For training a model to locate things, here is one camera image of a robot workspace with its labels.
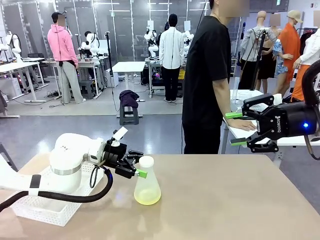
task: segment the beige hat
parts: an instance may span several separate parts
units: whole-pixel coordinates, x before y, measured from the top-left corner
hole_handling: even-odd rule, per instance
[[[298,23],[303,23],[304,22],[304,21],[301,20],[301,13],[298,10],[289,11],[287,17],[295,19]]]

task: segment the yellow liquid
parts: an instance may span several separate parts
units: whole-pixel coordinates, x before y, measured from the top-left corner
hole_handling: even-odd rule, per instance
[[[161,192],[152,188],[134,192],[135,200],[142,205],[152,205],[159,201]]]

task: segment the person in pink hoodie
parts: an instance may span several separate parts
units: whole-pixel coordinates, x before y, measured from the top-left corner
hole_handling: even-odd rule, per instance
[[[70,84],[75,102],[81,104],[86,99],[81,95],[76,71],[78,60],[71,36],[65,29],[65,16],[59,12],[54,12],[51,17],[54,24],[51,25],[47,39],[57,64],[63,103],[68,104],[71,101]]]

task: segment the gray sweatpants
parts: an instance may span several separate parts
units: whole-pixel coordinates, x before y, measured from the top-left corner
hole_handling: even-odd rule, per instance
[[[60,89],[62,90],[62,99],[65,104],[70,103],[71,94],[69,90],[69,83],[71,85],[73,97],[77,104],[81,103],[84,98],[81,95],[78,76],[75,66],[71,63],[64,61],[62,66],[59,66],[59,62],[56,62],[59,76]]]

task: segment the person in white shirt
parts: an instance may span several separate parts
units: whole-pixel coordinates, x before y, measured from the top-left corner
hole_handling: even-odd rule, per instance
[[[320,59],[320,29],[316,33],[312,34],[305,41],[305,48],[303,55],[301,55],[293,64],[293,69],[297,69],[294,89],[292,92],[292,102],[304,101],[304,93],[302,91],[302,78],[305,72],[310,68],[312,64]]]
[[[163,32],[160,38],[159,59],[163,66],[163,80],[165,99],[167,103],[174,103],[178,94],[178,77],[180,67],[184,61],[184,37],[176,29],[178,17],[169,16],[170,28]]]

